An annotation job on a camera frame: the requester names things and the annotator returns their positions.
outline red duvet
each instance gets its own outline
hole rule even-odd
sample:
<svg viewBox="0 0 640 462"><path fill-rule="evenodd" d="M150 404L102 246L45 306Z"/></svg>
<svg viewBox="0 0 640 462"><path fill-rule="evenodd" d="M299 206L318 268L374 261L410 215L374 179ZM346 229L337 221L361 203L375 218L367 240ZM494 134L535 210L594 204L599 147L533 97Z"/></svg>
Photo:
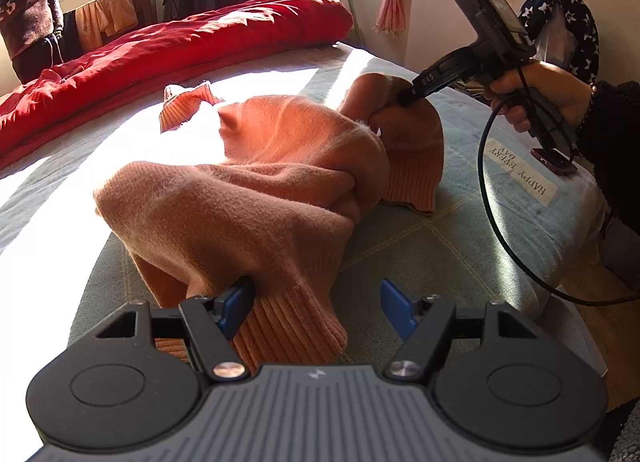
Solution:
<svg viewBox="0 0 640 462"><path fill-rule="evenodd" d="M350 27L338 0L252 0L127 34L0 98L0 169L169 83L332 43Z"/></svg>

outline label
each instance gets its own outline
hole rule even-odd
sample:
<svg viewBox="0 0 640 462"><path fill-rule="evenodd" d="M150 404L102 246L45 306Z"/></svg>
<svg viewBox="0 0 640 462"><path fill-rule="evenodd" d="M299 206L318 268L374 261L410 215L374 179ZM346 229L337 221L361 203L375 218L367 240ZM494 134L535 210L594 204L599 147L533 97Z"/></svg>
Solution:
<svg viewBox="0 0 640 462"><path fill-rule="evenodd" d="M488 138L484 154L509 173L524 191L547 207L558 191L558 186L537 172L526 161L494 138Z"/></svg>

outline brown sweater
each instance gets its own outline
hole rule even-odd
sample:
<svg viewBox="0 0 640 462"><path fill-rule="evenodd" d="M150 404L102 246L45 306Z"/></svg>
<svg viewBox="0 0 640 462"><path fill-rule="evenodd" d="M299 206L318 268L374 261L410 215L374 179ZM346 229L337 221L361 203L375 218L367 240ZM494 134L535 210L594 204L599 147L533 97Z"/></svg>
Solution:
<svg viewBox="0 0 640 462"><path fill-rule="evenodd" d="M62 26L59 0L0 0L0 34L11 60Z"/></svg>

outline bracelet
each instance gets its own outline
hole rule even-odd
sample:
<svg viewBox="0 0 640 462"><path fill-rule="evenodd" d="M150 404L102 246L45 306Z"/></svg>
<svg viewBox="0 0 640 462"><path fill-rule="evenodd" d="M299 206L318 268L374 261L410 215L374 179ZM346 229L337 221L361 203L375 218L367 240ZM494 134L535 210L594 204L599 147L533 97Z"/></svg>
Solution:
<svg viewBox="0 0 640 462"><path fill-rule="evenodd" d="M589 119L589 116L591 115L591 111L593 109L593 104L594 104L594 100L596 98L596 94L598 93L598 84L595 81L589 83L589 86L591 87L591 99L589 100L589 108L587 108L587 111L584 114L584 117L582 118L582 121L580 122L578 127L575 129L576 135L580 135L582 129L584 128L585 124L587 123L587 121Z"/></svg>

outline round button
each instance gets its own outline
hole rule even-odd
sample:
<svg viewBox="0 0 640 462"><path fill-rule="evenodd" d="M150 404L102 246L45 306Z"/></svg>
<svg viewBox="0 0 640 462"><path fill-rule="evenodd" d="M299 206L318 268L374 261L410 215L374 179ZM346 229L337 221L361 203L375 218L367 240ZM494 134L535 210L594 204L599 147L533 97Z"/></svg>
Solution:
<svg viewBox="0 0 640 462"><path fill-rule="evenodd" d="M71 392L77 400L100 408L131 402L144 388L145 376L127 365L91 366L71 381Z"/></svg>
<svg viewBox="0 0 640 462"><path fill-rule="evenodd" d="M502 366L489 375L487 385L495 397L514 406L544 406L562 392L555 374L533 365Z"/></svg>

